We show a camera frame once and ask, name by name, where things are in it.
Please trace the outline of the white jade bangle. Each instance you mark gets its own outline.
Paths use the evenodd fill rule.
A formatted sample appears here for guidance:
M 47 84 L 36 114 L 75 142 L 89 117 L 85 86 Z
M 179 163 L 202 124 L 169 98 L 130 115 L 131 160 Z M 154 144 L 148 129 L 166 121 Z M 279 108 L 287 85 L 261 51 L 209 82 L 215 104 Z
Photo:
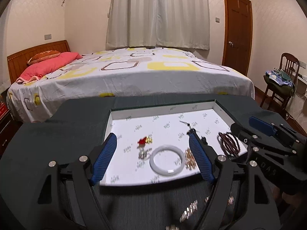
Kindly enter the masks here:
M 183 171 L 185 161 L 185 154 L 181 149 L 172 145 L 162 145 L 151 153 L 149 165 L 154 173 L 172 177 Z

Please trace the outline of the wooden headboard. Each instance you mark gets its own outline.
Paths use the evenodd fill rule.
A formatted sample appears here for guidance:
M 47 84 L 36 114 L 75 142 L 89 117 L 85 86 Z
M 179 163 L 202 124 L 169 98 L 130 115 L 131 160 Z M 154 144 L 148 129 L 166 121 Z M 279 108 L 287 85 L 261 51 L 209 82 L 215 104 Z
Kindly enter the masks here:
M 8 71 L 11 84 L 13 84 L 20 74 L 28 67 L 27 61 L 38 53 L 48 50 L 57 50 L 60 53 L 70 52 L 69 44 L 66 40 L 46 43 L 24 49 L 7 57 Z

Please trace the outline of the bed with patterned sheet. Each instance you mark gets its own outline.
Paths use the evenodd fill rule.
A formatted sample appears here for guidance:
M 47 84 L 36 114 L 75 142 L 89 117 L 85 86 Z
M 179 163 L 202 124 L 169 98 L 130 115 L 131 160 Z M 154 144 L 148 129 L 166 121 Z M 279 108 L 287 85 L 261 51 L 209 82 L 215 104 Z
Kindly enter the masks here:
M 238 71 L 174 48 L 122 48 L 83 58 L 27 84 L 14 82 L 6 101 L 23 122 L 43 122 L 64 101 L 153 94 L 232 94 L 254 97 L 253 82 Z

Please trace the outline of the red knot gold charm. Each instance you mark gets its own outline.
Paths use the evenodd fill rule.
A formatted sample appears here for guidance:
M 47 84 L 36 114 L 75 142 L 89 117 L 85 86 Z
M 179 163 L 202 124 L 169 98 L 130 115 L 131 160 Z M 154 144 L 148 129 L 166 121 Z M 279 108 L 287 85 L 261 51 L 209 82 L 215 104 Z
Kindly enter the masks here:
M 150 136 L 145 136 L 137 142 L 139 147 L 144 147 L 146 144 L 152 144 L 153 139 Z

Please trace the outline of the wooden chair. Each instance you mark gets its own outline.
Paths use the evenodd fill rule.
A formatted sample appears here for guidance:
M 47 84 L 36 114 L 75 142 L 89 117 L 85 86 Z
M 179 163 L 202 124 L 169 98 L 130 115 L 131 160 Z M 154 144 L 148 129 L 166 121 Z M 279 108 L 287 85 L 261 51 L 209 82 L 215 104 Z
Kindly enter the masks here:
M 263 76 L 266 83 L 266 90 L 260 106 L 263 106 L 267 93 L 271 91 L 272 96 L 268 109 L 270 108 L 274 99 L 277 99 L 279 102 L 281 102 L 281 112 L 284 111 L 290 98 L 294 97 L 295 84 L 298 79 L 299 69 L 299 60 L 290 53 L 283 53 L 281 55 L 279 68 L 266 71 L 265 75 Z

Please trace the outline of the orange pillow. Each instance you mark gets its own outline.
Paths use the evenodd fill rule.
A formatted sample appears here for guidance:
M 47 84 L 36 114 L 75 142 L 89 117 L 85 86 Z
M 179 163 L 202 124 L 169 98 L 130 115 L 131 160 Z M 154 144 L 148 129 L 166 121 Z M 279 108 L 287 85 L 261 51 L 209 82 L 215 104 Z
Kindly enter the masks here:
M 43 52 L 37 53 L 36 55 L 31 57 L 27 61 L 27 65 L 32 65 L 32 64 L 35 64 L 35 63 L 38 63 L 38 62 L 41 62 L 41 61 L 52 59 L 52 58 L 59 56 L 60 54 L 61 54 L 61 52 L 56 51 L 56 50 L 43 51 Z

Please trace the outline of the brown wooden door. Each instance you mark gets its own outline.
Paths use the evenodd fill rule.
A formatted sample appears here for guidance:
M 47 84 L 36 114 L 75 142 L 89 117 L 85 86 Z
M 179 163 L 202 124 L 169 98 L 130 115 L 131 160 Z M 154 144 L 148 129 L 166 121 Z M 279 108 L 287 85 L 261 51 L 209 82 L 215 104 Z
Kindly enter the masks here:
M 224 0 L 225 36 L 222 64 L 248 74 L 252 49 L 252 3 L 250 0 Z

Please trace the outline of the white side desk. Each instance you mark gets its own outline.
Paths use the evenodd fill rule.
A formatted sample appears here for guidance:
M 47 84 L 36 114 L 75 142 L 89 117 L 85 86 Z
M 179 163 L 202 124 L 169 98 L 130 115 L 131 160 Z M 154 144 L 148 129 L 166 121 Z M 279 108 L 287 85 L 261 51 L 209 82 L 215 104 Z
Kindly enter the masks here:
M 306 99 L 306 90 L 307 90 L 306 80 L 303 77 L 298 76 L 296 84 L 296 92 L 295 92 L 296 95 L 299 98 Z

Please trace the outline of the small silver earrings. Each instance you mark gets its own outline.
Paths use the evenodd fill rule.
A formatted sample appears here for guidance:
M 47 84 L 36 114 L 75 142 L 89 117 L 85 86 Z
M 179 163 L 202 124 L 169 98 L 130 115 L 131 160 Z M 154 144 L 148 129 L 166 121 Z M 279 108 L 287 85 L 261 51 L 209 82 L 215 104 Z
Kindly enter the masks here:
M 152 151 L 152 148 L 149 148 L 149 149 L 141 148 L 141 149 L 139 149 L 138 158 L 141 159 L 141 160 L 148 159 L 151 151 Z

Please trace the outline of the red box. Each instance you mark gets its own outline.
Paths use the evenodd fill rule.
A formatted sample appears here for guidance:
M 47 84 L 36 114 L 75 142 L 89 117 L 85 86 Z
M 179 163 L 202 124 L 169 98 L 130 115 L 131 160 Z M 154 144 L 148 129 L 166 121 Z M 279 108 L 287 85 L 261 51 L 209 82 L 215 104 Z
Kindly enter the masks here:
M 0 119 L 6 114 L 7 112 L 7 106 L 4 102 L 1 102 L 0 104 Z

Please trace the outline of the dark wooden nightstand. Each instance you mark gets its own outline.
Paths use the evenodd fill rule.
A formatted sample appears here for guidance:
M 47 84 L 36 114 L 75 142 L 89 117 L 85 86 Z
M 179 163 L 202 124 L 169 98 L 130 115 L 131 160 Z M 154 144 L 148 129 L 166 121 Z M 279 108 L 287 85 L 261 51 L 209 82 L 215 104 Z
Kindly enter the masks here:
M 8 147 L 8 144 L 21 127 L 22 122 L 14 119 L 10 111 L 7 111 L 1 118 L 0 124 L 0 157 Z

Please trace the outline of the wall socket above headboard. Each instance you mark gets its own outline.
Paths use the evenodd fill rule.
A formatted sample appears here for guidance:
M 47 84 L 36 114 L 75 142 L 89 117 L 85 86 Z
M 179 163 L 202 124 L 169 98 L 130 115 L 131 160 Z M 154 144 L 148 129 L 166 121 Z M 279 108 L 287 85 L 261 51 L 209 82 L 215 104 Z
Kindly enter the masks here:
M 52 38 L 51 34 L 46 34 L 46 35 L 44 35 L 44 39 L 45 39 L 45 40 L 49 40 L 49 39 L 51 39 L 51 38 Z

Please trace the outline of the dark green jewelry tray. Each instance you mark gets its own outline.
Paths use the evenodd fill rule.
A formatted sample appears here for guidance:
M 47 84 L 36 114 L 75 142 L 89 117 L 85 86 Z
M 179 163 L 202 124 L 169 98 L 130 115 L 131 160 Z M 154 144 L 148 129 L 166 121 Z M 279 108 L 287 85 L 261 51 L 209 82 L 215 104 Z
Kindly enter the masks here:
M 199 131 L 199 137 L 206 137 L 208 145 L 218 155 L 223 154 L 219 133 L 229 132 L 235 122 L 234 117 L 216 100 L 131 110 L 113 109 L 109 113 L 105 135 L 114 133 L 117 146 L 100 185 L 148 185 L 198 174 L 199 168 L 187 152 L 189 128 L 180 121 L 190 123 L 192 128 Z M 145 136 L 150 136 L 153 143 L 139 147 L 137 142 Z M 180 174 L 172 177 L 160 176 L 152 171 L 150 157 L 146 160 L 138 158 L 139 149 L 152 148 L 151 154 L 162 145 L 176 146 L 185 154 L 185 167 Z

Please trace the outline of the white curtains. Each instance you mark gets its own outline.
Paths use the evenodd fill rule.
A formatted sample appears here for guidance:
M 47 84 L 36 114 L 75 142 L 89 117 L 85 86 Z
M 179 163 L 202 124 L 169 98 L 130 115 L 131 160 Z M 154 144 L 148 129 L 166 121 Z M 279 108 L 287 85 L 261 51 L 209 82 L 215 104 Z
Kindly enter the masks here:
M 210 48 L 208 0 L 111 0 L 106 47 Z

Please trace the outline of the black cord red pendant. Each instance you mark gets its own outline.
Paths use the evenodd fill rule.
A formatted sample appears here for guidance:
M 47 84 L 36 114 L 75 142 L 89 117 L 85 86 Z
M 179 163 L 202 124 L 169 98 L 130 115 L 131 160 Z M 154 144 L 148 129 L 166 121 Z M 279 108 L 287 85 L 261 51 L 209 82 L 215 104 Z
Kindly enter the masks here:
M 195 132 L 198 132 L 198 133 L 199 133 L 199 131 L 197 131 L 197 130 L 195 130 L 194 128 L 191 127 L 191 124 L 190 124 L 190 123 L 187 123 L 187 122 L 184 122 L 184 121 L 180 121 L 180 122 L 183 123 L 183 124 L 185 124 L 185 125 L 189 128 L 188 133 L 190 133 L 192 130 L 194 130 Z M 200 139 L 201 139 L 201 141 L 202 141 L 203 144 L 205 144 L 205 145 L 207 144 L 207 139 L 206 139 L 206 137 L 201 136 Z

